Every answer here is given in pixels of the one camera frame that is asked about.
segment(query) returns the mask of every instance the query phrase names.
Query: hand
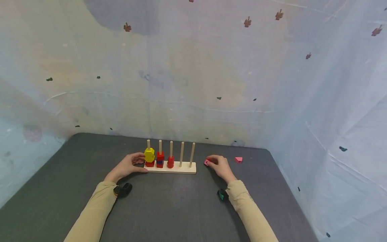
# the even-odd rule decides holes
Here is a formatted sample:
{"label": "hand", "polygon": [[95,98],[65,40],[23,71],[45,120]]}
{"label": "hand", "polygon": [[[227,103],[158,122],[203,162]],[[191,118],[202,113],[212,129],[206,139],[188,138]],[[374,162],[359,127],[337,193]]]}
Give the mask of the hand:
{"label": "hand", "polygon": [[145,162],[144,153],[137,152],[134,154],[129,154],[125,156],[116,167],[109,172],[109,174],[105,177],[104,181],[110,181],[117,183],[117,181],[125,176],[133,172],[148,172],[147,169],[143,167],[134,166],[135,164],[143,164]]}
{"label": "hand", "polygon": [[216,174],[220,176],[227,184],[232,181],[237,180],[231,171],[230,166],[228,165],[228,161],[226,158],[220,155],[210,155],[207,156],[207,160],[210,162],[208,165],[215,170]]}

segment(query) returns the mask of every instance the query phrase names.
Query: white backdrop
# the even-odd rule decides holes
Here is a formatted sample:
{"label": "white backdrop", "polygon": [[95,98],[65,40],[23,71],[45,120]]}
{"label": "white backdrop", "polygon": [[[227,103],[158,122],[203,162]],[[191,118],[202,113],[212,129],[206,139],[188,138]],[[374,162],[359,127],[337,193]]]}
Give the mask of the white backdrop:
{"label": "white backdrop", "polygon": [[266,148],[320,241],[386,241],[386,8],[1,1],[0,206],[75,133],[152,137]]}

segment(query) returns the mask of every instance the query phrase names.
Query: long sleeve shirt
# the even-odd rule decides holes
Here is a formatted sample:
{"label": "long sleeve shirt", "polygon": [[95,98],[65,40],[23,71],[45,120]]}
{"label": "long sleeve shirt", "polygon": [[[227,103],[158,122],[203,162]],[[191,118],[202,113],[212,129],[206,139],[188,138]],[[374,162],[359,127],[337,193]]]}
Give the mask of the long sleeve shirt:
{"label": "long sleeve shirt", "polygon": [[[117,198],[113,191],[116,186],[114,182],[100,182],[97,185],[64,242],[99,242],[106,218]],[[242,181],[230,182],[226,192],[251,242],[278,242]]]}

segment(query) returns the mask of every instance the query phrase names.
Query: wooden base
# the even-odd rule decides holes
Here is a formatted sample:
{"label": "wooden base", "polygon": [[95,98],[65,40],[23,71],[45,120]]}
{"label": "wooden base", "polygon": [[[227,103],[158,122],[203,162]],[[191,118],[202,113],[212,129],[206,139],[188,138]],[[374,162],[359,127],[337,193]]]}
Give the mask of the wooden base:
{"label": "wooden base", "polygon": [[196,163],[195,162],[192,162],[191,168],[190,168],[190,163],[184,162],[184,161],[183,161],[181,167],[179,167],[180,161],[175,161],[173,167],[168,168],[167,162],[168,161],[164,161],[163,168],[157,168],[156,164],[153,167],[144,166],[144,168],[147,169],[148,172],[153,172],[153,173],[196,174]]}

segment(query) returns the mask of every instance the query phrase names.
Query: pink triangular block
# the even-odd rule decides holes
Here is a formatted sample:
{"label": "pink triangular block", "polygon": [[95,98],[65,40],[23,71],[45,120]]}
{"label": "pink triangular block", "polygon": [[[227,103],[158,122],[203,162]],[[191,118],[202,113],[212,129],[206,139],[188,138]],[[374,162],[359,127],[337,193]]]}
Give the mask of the pink triangular block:
{"label": "pink triangular block", "polygon": [[242,163],[242,157],[235,157],[236,163]]}

